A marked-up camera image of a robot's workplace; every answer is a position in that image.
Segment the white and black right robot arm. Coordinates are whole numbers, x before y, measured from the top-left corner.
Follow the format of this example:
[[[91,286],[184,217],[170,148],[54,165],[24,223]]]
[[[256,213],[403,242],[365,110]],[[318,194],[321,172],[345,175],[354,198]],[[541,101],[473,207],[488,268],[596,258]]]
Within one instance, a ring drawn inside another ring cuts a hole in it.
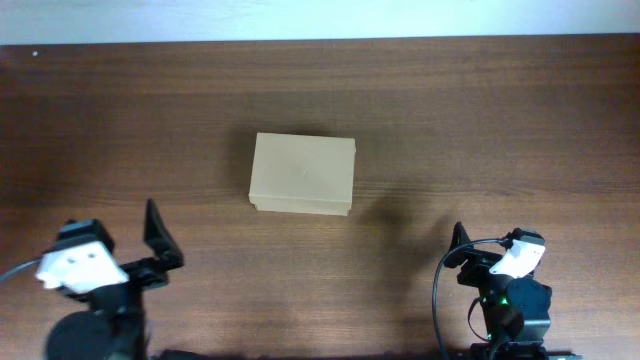
[[[459,268],[457,282],[478,290],[467,312],[482,309],[486,334],[457,354],[446,350],[439,325],[434,325],[445,359],[571,360],[570,351],[548,351],[544,337],[551,327],[552,288],[534,279],[545,252],[537,232],[516,228],[500,238],[473,240],[464,226],[454,225],[448,252],[438,263],[432,288],[432,316],[437,316],[437,290],[443,268]]]

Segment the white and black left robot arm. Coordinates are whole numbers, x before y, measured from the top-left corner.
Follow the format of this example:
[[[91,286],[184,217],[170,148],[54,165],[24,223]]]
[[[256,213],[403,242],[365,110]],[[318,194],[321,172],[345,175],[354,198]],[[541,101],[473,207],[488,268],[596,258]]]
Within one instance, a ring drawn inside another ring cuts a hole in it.
[[[169,284],[184,255],[154,200],[146,201],[143,242],[153,253],[119,264],[115,241],[98,219],[68,221],[43,253],[36,279],[87,305],[59,320],[45,343],[47,359],[145,359],[149,335],[143,293]]]

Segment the brown cardboard box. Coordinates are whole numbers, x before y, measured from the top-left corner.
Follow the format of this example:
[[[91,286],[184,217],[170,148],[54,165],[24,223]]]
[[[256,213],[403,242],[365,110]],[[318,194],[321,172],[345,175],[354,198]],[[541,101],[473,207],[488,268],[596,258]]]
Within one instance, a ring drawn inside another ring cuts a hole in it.
[[[259,133],[249,201],[259,211],[346,216],[355,155],[353,138]]]

